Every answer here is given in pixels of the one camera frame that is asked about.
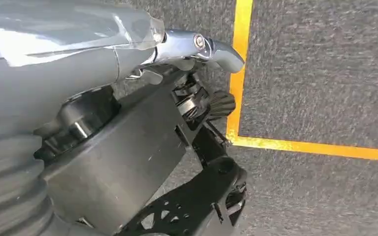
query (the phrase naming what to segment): bolt head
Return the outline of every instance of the bolt head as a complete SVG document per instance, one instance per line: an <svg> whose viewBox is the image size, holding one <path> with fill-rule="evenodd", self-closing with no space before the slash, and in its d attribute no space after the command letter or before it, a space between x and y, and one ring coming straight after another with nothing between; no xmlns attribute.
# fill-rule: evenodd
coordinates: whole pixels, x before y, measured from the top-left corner
<svg viewBox="0 0 378 236"><path fill-rule="evenodd" d="M202 35L195 35L195 37L193 38L193 42L195 43L195 47L198 50L202 50L205 48L205 38Z"/></svg>

